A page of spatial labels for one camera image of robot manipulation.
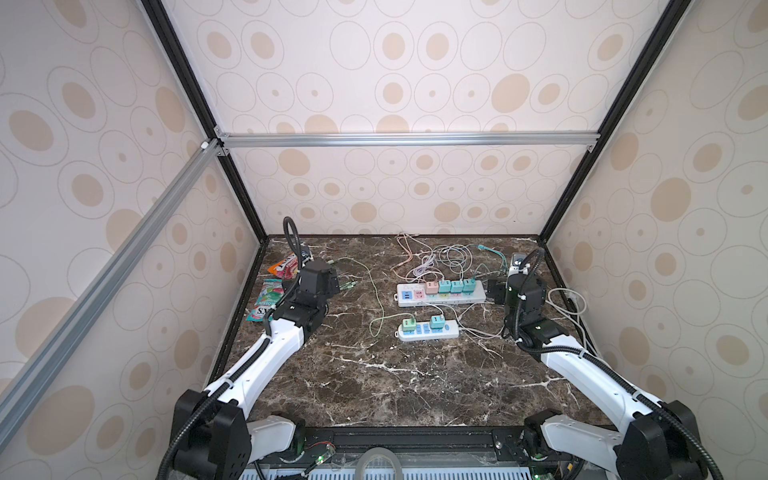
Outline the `short blue power strip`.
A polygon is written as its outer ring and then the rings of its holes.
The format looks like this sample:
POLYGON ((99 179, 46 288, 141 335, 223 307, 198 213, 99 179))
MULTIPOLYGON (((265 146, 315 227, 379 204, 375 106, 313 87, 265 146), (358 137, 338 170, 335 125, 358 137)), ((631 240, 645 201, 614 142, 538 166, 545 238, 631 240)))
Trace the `short blue power strip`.
POLYGON ((456 339, 460 335, 453 320, 448 320, 446 328, 433 329, 429 322, 410 321, 398 326, 396 337, 402 342, 432 341, 456 339))

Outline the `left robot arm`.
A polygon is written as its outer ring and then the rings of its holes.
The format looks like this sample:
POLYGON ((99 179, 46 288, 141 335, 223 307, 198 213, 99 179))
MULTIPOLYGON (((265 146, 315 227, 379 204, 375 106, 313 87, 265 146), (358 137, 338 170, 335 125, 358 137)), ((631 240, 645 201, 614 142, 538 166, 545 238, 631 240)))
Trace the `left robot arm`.
POLYGON ((303 246, 291 217, 284 218, 283 232, 298 261, 296 275, 265 314, 256 343, 205 389, 179 397, 157 478, 177 471, 196 479, 237 479, 249 464, 293 444, 296 422, 278 415, 252 422, 249 415, 279 369, 322 325, 340 285, 335 268, 303 246))

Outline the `long multicolour power strip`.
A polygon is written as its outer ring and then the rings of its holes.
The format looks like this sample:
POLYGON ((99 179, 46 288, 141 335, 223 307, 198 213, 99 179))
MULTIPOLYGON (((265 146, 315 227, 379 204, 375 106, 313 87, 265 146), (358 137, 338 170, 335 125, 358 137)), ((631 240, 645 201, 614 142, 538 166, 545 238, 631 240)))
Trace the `long multicolour power strip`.
POLYGON ((404 283, 397 285, 397 292, 394 298, 401 308, 419 307, 429 304, 464 305, 485 302, 486 291, 483 285, 481 285, 477 286, 470 294, 452 294, 450 292, 449 294, 437 293, 428 295, 422 284, 404 283))

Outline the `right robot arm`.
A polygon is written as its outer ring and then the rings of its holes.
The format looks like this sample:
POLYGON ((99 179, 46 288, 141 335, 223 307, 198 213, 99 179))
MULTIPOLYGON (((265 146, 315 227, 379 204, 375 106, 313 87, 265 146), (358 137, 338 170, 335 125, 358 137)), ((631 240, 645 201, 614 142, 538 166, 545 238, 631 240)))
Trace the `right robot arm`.
POLYGON ((607 362, 544 314, 548 287, 539 275, 546 251, 518 254, 505 282, 492 281, 505 307, 501 336, 562 375, 597 406, 612 428, 576 421, 553 409, 525 420, 521 442, 531 459, 569 455, 618 479, 720 479, 703 446, 693 412, 665 402, 618 374, 607 362))

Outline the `pink charger cube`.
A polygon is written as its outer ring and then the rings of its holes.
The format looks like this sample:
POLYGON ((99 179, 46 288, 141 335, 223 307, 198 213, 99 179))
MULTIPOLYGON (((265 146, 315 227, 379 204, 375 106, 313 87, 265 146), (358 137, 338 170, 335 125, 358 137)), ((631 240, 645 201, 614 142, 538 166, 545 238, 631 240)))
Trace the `pink charger cube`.
POLYGON ((391 272, 406 283, 422 284, 428 295, 437 294, 438 282, 444 275, 437 267, 434 248, 405 233, 397 235, 395 240, 405 258, 393 266, 391 272))

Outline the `teal charger with white cable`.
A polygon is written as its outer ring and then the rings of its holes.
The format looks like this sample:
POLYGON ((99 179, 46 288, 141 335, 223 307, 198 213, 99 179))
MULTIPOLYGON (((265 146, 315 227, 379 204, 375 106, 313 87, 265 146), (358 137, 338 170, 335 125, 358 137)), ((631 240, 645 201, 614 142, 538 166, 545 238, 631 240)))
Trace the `teal charger with white cable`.
POLYGON ((473 256, 468 246, 462 244, 441 245, 436 248, 437 263, 456 276, 450 281, 452 294, 469 292, 466 282, 475 280, 471 272, 473 256))

